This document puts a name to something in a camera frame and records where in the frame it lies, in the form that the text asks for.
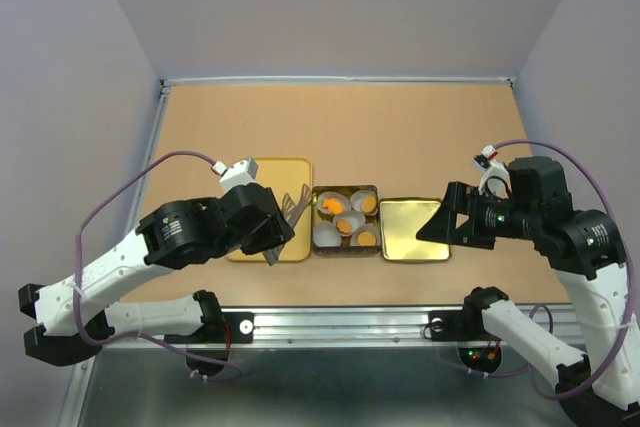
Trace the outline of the metal tongs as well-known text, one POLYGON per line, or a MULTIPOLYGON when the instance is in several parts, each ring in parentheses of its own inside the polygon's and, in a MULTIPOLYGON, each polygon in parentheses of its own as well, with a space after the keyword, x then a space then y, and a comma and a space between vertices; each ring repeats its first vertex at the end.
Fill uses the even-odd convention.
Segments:
MULTIPOLYGON (((306 208, 311 204, 312 189, 309 185, 303 184, 301 186, 300 195, 297 201, 291 197, 289 193, 283 196, 281 203, 281 210, 288 224, 295 228, 298 224, 302 214, 306 208)), ((267 250, 263 253, 263 257, 269 266, 273 266, 278 263, 281 252, 285 245, 282 244, 274 249, 267 250)))

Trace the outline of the orange fish cookie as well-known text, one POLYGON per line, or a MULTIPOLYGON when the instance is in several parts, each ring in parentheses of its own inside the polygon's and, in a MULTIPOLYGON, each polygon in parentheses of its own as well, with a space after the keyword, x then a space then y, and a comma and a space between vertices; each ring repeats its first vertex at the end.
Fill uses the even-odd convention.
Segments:
POLYGON ((338 215, 344 211, 344 204, 337 198, 324 198, 322 208, 331 215, 338 215))

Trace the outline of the round tan cookie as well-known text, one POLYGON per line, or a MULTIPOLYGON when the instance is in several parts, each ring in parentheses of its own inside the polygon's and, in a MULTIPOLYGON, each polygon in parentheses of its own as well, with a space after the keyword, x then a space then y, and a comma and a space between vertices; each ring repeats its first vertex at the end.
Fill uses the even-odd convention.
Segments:
POLYGON ((361 199, 360 210, 365 215, 374 215, 377 211, 377 199, 374 195, 367 195, 361 199))
POLYGON ((376 246, 378 241, 374 233, 370 231, 362 231, 357 236, 357 243, 362 247, 376 246))

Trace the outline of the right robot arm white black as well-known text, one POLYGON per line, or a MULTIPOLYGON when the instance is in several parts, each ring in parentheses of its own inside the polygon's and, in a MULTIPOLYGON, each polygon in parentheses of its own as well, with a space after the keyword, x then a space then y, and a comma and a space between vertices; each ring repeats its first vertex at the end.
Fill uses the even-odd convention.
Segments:
POLYGON ((487 250, 499 238, 531 242, 564 286, 585 348, 538 325, 496 287, 476 287, 460 309, 437 312, 429 339, 502 340, 548 382, 575 425, 638 425, 639 328, 625 313, 632 288, 616 223, 575 209, 564 169, 549 157, 475 160, 485 170, 481 184, 449 183, 417 240, 487 250))

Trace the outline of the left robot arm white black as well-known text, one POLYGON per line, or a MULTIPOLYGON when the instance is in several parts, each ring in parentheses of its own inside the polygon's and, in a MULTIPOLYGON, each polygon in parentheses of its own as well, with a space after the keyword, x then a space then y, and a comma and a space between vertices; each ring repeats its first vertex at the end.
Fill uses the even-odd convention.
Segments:
POLYGON ((78 259, 68 278, 19 289, 20 311, 36 323, 23 336, 25 353, 64 367, 94 357, 123 337, 227 342, 230 330, 209 291, 156 303, 121 299, 185 267, 236 250, 253 255, 277 249, 293 236, 273 191, 257 183, 234 187, 220 198, 165 203, 102 256, 89 264, 78 259))

